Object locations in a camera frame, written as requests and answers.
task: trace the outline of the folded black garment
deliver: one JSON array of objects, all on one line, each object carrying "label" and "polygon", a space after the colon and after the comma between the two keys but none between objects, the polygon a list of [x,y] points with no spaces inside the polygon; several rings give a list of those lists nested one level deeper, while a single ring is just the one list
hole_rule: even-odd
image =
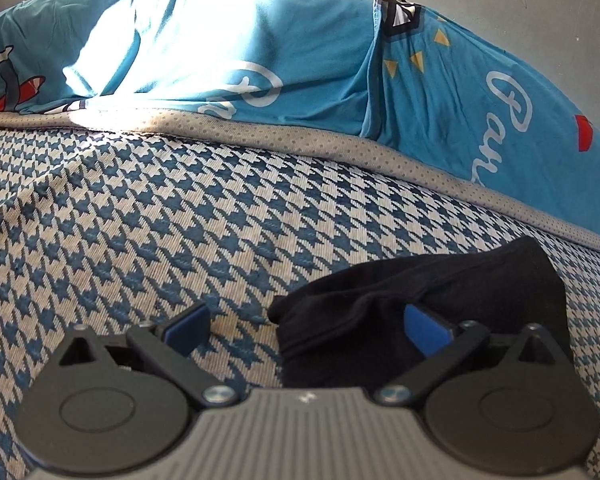
[{"label": "folded black garment", "polygon": [[523,237],[484,253],[358,264],[276,297],[269,319],[278,325],[283,386],[372,392],[413,367],[423,357],[404,333],[408,303],[493,333],[540,323],[573,359],[564,283],[538,242]]}]

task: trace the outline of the houndstooth bedspread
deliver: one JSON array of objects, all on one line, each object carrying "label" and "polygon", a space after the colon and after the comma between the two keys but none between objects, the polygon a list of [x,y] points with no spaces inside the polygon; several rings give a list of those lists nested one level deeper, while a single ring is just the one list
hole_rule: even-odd
[{"label": "houndstooth bedspread", "polygon": [[[274,295],[374,258],[521,235],[564,280],[576,368],[600,408],[600,253],[341,163],[158,135],[0,130],[0,479],[26,473],[13,417],[71,324],[120,332],[202,299],[214,320],[196,361],[241,391],[278,386]],[[600,478],[600,439],[588,465]]]}]

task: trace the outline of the blue bedsheet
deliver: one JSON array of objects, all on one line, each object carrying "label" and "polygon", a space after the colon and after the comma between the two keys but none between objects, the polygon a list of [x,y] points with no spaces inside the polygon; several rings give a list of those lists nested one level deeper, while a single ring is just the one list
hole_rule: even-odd
[{"label": "blue bedsheet", "polygon": [[600,133],[523,61],[404,0],[30,0],[0,111],[161,107],[357,135],[600,234]]}]

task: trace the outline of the mattress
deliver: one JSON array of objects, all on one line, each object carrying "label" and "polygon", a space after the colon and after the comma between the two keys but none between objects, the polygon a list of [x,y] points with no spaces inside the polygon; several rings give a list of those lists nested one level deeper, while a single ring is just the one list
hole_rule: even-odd
[{"label": "mattress", "polygon": [[[72,324],[120,332],[203,300],[212,336],[196,362],[241,392],[276,387],[273,296],[359,262],[522,235],[565,283],[576,369],[600,408],[595,235],[361,139],[170,114],[136,115],[136,131],[85,115],[0,124],[0,479],[26,473],[13,417]],[[185,127],[195,139],[173,137]],[[587,466],[600,479],[600,438]]]}]

